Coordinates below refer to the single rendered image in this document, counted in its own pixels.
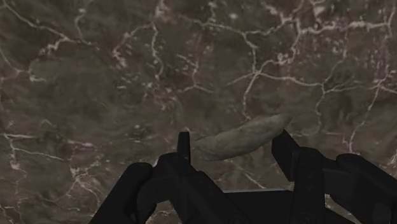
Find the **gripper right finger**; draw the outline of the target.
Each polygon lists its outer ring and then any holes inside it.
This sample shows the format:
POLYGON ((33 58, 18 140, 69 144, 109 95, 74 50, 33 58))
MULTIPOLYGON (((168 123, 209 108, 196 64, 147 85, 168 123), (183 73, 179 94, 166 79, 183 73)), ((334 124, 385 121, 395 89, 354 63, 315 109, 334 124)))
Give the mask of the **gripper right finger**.
POLYGON ((286 130, 273 138, 272 155, 294 184, 289 224, 354 224, 325 206, 326 195, 361 224, 397 224, 397 179, 365 158, 326 158, 286 130))

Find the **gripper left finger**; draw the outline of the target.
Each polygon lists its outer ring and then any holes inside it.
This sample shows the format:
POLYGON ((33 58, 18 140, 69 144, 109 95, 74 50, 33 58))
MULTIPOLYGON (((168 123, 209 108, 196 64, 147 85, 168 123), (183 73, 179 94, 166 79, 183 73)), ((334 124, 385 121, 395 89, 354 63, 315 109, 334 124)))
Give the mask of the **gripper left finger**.
POLYGON ((190 161, 190 135, 180 132, 177 150, 161 155, 155 166, 130 164, 88 224, 146 224, 164 201, 182 224, 248 224, 226 193, 190 161))

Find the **pale curved banana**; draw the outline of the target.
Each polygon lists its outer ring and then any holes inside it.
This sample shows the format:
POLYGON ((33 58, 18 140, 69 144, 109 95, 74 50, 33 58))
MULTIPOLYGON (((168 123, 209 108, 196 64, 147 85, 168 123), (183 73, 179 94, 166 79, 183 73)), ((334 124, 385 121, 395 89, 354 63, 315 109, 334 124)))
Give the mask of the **pale curved banana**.
POLYGON ((292 120, 287 113, 260 115, 238 127, 205 136, 192 143, 193 149, 206 161, 221 161, 246 155, 277 137, 292 120))

